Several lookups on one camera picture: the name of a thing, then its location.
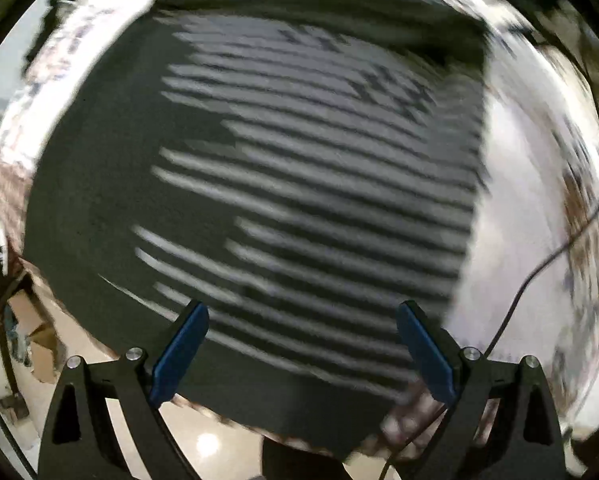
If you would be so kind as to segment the black striped sweater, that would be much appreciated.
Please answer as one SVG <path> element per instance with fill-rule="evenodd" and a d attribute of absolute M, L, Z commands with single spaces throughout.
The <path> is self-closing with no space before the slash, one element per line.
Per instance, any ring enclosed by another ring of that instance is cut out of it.
<path fill-rule="evenodd" d="M 485 25 L 441 0 L 156 0 L 42 150 L 25 259 L 115 351 L 192 300 L 179 392 L 345 457 L 420 387 L 471 239 Z"/>

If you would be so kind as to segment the floral bed blanket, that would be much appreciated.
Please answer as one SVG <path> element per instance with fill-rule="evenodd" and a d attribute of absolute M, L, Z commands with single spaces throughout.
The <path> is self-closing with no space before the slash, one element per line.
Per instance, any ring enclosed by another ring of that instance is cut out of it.
<path fill-rule="evenodd" d="M 24 256 L 38 162 L 94 64 L 155 1 L 80 0 L 30 63 L 0 125 L 7 245 L 65 310 Z M 569 417 L 599 368 L 599 125 L 569 66 L 472 2 L 441 1 L 486 28 L 484 174 L 451 308 L 434 318 L 420 307 L 464 346 L 503 360 L 537 356 Z M 424 427 L 434 402 L 417 378 L 418 396 L 395 405 L 354 451 L 380 455 Z"/>

